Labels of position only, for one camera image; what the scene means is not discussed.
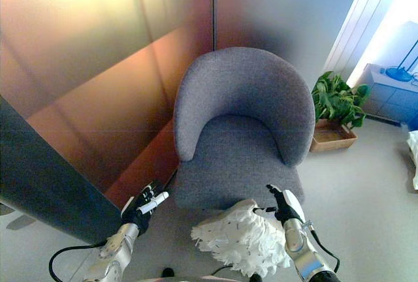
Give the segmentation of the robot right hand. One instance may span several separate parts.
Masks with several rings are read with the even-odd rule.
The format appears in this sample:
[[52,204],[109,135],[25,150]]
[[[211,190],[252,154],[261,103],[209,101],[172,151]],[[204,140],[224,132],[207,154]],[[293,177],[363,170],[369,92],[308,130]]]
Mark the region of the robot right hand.
[[306,222],[302,206],[290,190],[281,191],[272,184],[267,184],[266,187],[276,199],[276,207],[254,208],[253,213],[267,219],[275,219],[282,225],[290,219],[298,219],[301,223]]

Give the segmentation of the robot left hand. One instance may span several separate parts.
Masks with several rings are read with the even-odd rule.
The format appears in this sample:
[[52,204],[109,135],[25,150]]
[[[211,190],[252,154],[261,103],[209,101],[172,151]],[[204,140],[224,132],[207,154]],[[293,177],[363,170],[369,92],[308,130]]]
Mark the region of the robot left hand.
[[122,224],[135,224],[138,227],[138,235],[144,234],[148,229],[152,213],[168,197],[169,193],[164,191],[161,182],[151,182],[137,196],[132,196],[126,202],[121,211]]

